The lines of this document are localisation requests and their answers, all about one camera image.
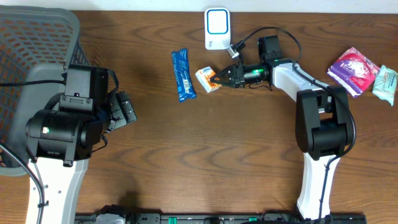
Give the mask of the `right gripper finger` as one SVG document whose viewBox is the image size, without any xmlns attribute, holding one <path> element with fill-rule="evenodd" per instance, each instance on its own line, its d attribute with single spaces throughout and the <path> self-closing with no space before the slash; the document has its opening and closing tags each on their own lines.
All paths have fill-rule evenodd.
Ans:
<svg viewBox="0 0 398 224">
<path fill-rule="evenodd" d="M 227 66 L 211 77 L 211 80 L 233 80 L 235 65 Z"/>
<path fill-rule="evenodd" d="M 235 87 L 235 82 L 230 78 L 215 77 L 215 78 L 210 78 L 210 82 L 215 83 L 217 85 L 226 86 L 229 88 Z"/>
</svg>

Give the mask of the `small orange box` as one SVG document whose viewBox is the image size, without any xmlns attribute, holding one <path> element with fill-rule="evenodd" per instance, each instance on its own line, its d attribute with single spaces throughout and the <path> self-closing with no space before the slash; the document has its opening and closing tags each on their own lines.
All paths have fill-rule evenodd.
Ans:
<svg viewBox="0 0 398 224">
<path fill-rule="evenodd" d="M 222 85 L 220 84 L 210 82 L 210 78 L 215 74 L 216 73 L 211 67 L 199 69 L 195 73 L 196 78 L 201 83 L 202 87 L 207 93 L 210 93 L 222 87 Z"/>
</svg>

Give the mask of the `blue Oreo cookie pack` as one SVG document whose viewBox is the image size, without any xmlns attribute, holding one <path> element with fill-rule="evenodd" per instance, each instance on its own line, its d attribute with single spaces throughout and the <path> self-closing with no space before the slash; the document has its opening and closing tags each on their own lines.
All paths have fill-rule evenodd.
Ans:
<svg viewBox="0 0 398 224">
<path fill-rule="evenodd" d="M 173 51 L 171 56 L 179 102 L 184 102 L 186 99 L 196 98 L 197 94 L 190 77 L 188 50 L 180 49 L 178 51 Z"/>
</svg>

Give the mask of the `pink purple liners pack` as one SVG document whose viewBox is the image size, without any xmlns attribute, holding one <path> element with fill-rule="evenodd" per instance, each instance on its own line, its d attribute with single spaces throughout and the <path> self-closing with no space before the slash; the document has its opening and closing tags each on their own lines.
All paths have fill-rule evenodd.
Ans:
<svg viewBox="0 0 398 224">
<path fill-rule="evenodd" d="M 355 98 L 366 91 L 379 71 L 375 63 L 351 47 L 328 68 L 326 74 Z"/>
</svg>

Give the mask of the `green tissue wipes pack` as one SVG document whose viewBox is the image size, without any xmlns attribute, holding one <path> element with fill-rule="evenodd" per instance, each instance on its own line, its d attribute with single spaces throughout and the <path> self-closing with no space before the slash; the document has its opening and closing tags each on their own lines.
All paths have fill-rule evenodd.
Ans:
<svg viewBox="0 0 398 224">
<path fill-rule="evenodd" d="M 382 65 L 374 81 L 372 93 L 381 100 L 394 105 L 394 96 L 397 87 L 397 72 Z"/>
</svg>

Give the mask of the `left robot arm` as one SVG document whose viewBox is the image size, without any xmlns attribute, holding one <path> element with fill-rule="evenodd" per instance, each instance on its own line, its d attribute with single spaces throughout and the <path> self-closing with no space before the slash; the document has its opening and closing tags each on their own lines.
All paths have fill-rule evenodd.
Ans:
<svg viewBox="0 0 398 224">
<path fill-rule="evenodd" d="M 81 183 L 94 147 L 106 134 L 136 121 L 129 95 L 107 93 L 104 99 L 57 93 L 26 124 L 31 189 L 39 204 L 28 207 L 27 223 L 73 223 Z"/>
</svg>

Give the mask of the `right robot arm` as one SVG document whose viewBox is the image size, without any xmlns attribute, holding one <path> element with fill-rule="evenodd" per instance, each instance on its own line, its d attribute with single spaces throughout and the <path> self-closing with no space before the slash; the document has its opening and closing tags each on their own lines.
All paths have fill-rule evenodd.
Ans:
<svg viewBox="0 0 398 224">
<path fill-rule="evenodd" d="M 296 103 L 295 138 L 304 156 L 302 188 L 296 203 L 303 222 L 330 223 L 330 194 L 340 158 L 356 134 L 344 88 L 320 83 L 282 55 L 276 35 L 257 41 L 260 62 L 230 65 L 210 82 L 244 88 L 267 82 Z"/>
</svg>

